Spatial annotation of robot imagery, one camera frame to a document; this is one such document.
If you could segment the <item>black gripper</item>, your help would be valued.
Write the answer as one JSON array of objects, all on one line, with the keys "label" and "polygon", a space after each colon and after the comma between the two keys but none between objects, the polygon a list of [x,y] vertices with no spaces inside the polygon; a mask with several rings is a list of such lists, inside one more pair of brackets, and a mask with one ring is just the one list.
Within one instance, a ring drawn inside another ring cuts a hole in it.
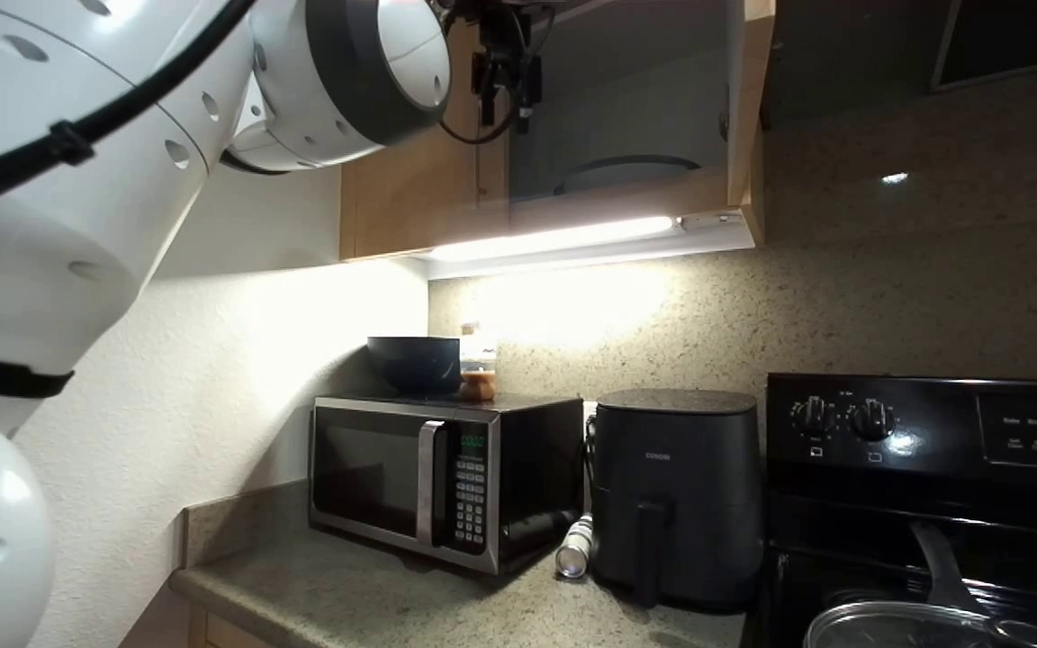
[{"label": "black gripper", "polygon": [[539,105],[539,52],[533,15],[509,0],[473,0],[478,50],[473,52],[473,92],[478,123],[526,123]]}]

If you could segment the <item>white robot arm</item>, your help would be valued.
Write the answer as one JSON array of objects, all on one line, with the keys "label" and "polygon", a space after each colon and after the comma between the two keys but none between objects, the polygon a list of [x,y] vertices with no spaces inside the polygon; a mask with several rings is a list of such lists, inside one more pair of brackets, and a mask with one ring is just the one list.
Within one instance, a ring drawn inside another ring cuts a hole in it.
[{"label": "white robot arm", "polygon": [[133,304],[212,170],[377,153],[523,0],[0,0],[0,436]]}]

